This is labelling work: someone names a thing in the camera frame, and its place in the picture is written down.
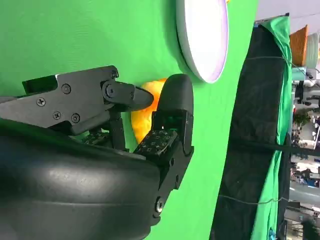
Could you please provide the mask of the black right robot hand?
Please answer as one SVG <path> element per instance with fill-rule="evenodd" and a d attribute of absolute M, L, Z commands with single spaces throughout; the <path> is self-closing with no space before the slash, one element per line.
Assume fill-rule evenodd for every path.
<path fill-rule="evenodd" d="M 121 114 L 154 96 L 118 76 L 112 65 L 49 75 L 0 98 L 1 239 L 141 240 L 160 221 L 194 153 L 192 82 L 164 82 L 129 152 Z"/>

